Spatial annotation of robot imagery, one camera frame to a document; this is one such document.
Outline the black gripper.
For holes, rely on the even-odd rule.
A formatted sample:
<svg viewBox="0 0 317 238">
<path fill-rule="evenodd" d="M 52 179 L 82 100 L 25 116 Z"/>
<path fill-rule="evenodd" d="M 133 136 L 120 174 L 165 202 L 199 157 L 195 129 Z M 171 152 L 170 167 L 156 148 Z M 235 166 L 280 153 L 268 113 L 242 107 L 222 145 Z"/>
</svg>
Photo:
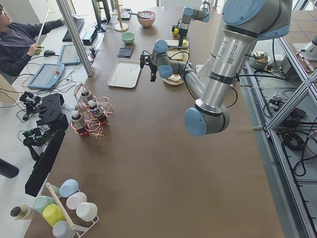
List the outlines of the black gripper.
<svg viewBox="0 0 317 238">
<path fill-rule="evenodd" d="M 146 50 L 143 50 L 140 55 L 140 68 L 144 68 L 147 65 L 151 69 L 150 82 L 155 82 L 157 78 L 157 66 L 152 61 L 152 54 Z"/>
<path fill-rule="evenodd" d="M 178 50 L 181 50 L 183 39 L 185 39 L 187 36 L 187 29 L 179 28 L 178 35 L 180 37 L 178 41 Z"/>
</svg>

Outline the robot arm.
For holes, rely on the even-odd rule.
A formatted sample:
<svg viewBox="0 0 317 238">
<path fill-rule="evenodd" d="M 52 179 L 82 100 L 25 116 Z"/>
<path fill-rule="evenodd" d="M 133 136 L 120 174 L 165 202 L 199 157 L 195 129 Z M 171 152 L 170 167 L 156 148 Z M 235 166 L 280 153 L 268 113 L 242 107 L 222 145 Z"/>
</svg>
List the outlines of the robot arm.
<svg viewBox="0 0 317 238">
<path fill-rule="evenodd" d="M 167 55 L 168 44 L 157 40 L 153 51 L 140 56 L 140 65 L 157 76 L 181 76 L 195 104 L 184 114 L 187 131 L 194 136 L 218 133 L 230 122 L 224 98 L 245 56 L 257 41 L 285 36 L 290 29 L 290 0 L 227 0 L 217 26 L 211 57 L 204 65 L 207 75 L 201 80 L 188 62 Z"/>
<path fill-rule="evenodd" d="M 185 6 L 183 8 L 182 17 L 180 22 L 177 24 L 178 27 L 178 50 L 181 49 L 183 45 L 183 40 L 186 38 L 189 26 L 192 20 L 198 20 L 201 22 L 209 22 L 211 17 L 211 4 L 212 0 L 203 0 L 199 9 L 193 7 Z"/>
</svg>

